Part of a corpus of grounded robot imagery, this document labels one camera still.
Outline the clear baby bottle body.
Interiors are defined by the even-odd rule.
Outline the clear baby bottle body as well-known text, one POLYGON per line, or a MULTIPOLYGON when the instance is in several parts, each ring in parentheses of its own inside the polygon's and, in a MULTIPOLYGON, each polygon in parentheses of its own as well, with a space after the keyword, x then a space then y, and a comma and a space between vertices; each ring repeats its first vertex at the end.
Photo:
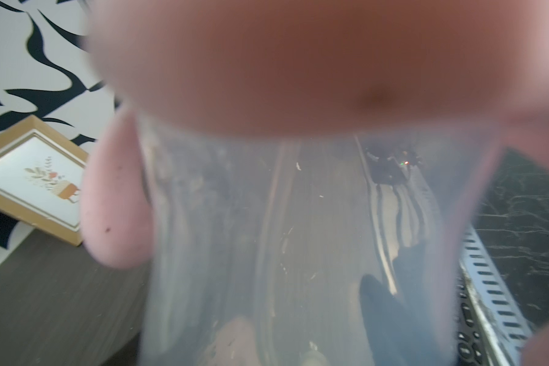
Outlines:
POLYGON ((485 128, 234 139, 140 119, 141 365, 457 365, 485 128))

